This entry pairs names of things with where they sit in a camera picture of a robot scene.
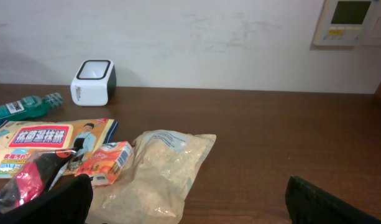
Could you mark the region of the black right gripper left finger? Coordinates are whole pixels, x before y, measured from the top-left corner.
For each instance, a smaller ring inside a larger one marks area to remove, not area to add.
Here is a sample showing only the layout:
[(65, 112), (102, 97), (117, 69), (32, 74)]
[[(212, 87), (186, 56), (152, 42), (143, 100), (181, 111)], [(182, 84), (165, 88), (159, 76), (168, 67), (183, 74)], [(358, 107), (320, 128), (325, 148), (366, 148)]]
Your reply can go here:
[(84, 224), (93, 199), (91, 178), (81, 174), (7, 213), (0, 224)]

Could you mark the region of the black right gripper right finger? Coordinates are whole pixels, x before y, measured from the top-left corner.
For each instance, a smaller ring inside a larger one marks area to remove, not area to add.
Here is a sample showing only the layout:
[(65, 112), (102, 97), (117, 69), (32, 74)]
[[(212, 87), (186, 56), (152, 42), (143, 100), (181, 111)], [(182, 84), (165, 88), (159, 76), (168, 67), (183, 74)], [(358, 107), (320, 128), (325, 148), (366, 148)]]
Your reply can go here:
[(381, 224), (378, 218), (349, 205), (298, 176), (289, 178), (285, 203), (292, 223)]

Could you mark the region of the black red snack packet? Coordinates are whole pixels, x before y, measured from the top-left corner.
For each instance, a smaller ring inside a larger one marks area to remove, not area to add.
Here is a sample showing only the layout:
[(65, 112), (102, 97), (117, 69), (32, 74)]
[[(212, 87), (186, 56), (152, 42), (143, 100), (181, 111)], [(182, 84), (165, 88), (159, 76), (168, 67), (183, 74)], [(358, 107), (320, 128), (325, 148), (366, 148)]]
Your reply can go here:
[(0, 190), (0, 213), (7, 213), (50, 190), (78, 147), (35, 151)]

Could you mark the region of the orange tissue pack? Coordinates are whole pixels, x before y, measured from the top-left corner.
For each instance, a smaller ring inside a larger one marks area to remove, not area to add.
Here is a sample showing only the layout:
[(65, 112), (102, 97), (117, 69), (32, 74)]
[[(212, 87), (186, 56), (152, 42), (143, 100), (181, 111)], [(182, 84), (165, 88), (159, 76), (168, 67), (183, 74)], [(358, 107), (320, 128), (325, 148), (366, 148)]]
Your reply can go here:
[(103, 144), (85, 160), (75, 176), (86, 174), (93, 187), (113, 184), (132, 165), (134, 150), (128, 141)]

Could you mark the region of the beige grain bag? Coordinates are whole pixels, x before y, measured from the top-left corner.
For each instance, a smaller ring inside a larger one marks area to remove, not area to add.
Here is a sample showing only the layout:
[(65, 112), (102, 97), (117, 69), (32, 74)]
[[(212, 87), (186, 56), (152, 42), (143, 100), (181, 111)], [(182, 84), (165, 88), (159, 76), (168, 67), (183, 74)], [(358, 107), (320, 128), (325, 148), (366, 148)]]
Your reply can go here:
[(134, 141), (132, 164), (112, 185), (96, 187), (87, 223), (177, 224), (214, 134), (146, 131)]

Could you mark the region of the yellow wet wipes pack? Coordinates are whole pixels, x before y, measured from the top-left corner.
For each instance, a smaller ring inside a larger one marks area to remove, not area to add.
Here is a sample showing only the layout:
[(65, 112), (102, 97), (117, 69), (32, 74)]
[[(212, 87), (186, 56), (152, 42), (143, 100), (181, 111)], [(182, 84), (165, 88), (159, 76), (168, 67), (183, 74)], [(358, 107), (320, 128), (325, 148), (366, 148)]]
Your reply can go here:
[(79, 166), (102, 144), (114, 136), (118, 122), (113, 119), (84, 119), (59, 123), (4, 121), (0, 123), (0, 179), (10, 179), (35, 151), (71, 148), (79, 139), (79, 150), (66, 175)]

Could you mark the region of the teal mouthwash bottle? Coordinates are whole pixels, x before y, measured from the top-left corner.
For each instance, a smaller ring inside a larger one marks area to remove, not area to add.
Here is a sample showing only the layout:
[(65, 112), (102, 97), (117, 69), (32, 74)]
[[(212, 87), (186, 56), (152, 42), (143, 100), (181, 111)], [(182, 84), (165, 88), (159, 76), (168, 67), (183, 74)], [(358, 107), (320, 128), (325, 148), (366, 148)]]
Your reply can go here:
[(25, 121), (47, 115), (63, 104), (59, 93), (51, 93), (44, 97), (27, 96), (18, 101), (0, 105), (0, 126), (5, 121)]

